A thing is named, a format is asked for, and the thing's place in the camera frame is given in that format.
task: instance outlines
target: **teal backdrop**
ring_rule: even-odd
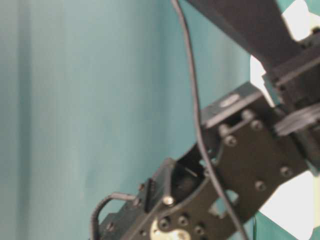
[[[249,55],[182,6],[204,107],[249,80]],[[88,239],[100,199],[195,142],[189,82],[169,0],[2,0],[1,239]]]

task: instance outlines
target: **black cable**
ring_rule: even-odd
[[[123,201],[133,201],[136,196],[125,194],[121,192],[114,192],[104,199],[102,199],[98,205],[93,210],[90,220],[90,240],[100,240],[99,234],[99,214],[101,210],[109,203],[111,200],[123,200]]]
[[[197,84],[197,75],[196,75],[196,68],[195,68],[195,60],[193,56],[193,49],[191,44],[191,38],[189,33],[189,27],[183,10],[180,6],[179,0],[171,0],[172,5],[178,14],[180,24],[183,29],[184,35],[184,42],[186,47],[186,53],[188,58],[189,64],[189,73],[190,73],[190,80],[191,80],[191,91],[193,97],[193,118],[194,118],[194,126],[195,126],[195,134],[197,139],[197,146],[201,153],[203,160],[205,161],[206,168],[208,170],[209,177],[212,181],[213,187],[215,188],[219,197],[223,200],[224,206],[233,221],[236,229],[241,234],[244,240],[249,240],[247,233],[244,229],[244,226],[241,223],[237,213],[235,212],[230,199],[228,198],[227,194],[225,193],[216,173],[216,170],[213,168],[210,158],[208,156],[208,152],[206,150],[206,146],[203,139],[202,127],[201,127],[201,112],[200,112],[200,100],[198,94],[198,84]]]

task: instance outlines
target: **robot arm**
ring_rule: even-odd
[[[320,33],[292,40],[272,0],[187,1],[262,62],[278,103],[270,107],[248,82],[201,112],[211,163],[245,223],[282,183],[320,171]],[[97,229],[102,240],[224,240],[236,231],[215,208],[197,144],[166,159],[137,196],[120,199],[127,202]]]

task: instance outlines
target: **mounting hole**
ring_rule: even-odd
[[[226,190],[225,193],[232,202],[232,205],[235,206],[239,201],[239,195],[235,191],[232,191],[230,189]],[[225,216],[227,216],[227,210],[221,197],[214,201],[208,212],[220,219],[223,219]]]

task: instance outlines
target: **screw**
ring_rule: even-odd
[[[137,207],[141,204],[141,199],[140,198],[136,198],[135,200],[133,200],[133,206]]]
[[[244,120],[251,120],[255,117],[255,114],[251,110],[246,109],[242,111],[241,117]]]
[[[230,127],[227,124],[221,124],[219,126],[219,134],[221,137],[228,135],[229,131],[230,131]]]
[[[175,199],[172,196],[164,196],[162,202],[165,205],[170,206],[175,203]]]
[[[143,237],[145,237],[145,236],[147,236],[147,233],[146,233],[146,231],[144,231],[144,230],[140,230],[140,235],[143,236]]]
[[[251,128],[255,131],[260,131],[264,128],[264,125],[260,120],[253,120],[250,125]]]
[[[229,135],[224,138],[224,143],[229,147],[235,147],[237,145],[237,139],[234,136]]]
[[[280,168],[281,175],[285,178],[290,178],[294,173],[292,169],[288,166],[283,166]]]
[[[106,230],[108,232],[112,232],[115,229],[115,224],[113,222],[110,222],[107,226],[106,226]]]
[[[160,220],[159,224],[162,229],[168,229],[170,226],[170,220],[168,217],[164,217]]]
[[[187,218],[187,216],[185,215],[181,215],[179,218],[178,218],[178,224],[182,227],[185,227],[189,224],[189,220]]]
[[[260,192],[263,192],[267,189],[266,184],[263,181],[256,181],[255,182],[255,189],[257,189]]]
[[[194,232],[195,232],[197,235],[202,236],[202,235],[205,234],[205,229],[204,229],[203,226],[197,225],[197,226],[195,226],[195,228],[194,228]]]
[[[139,192],[143,191],[145,189],[145,185],[143,183],[139,184]]]

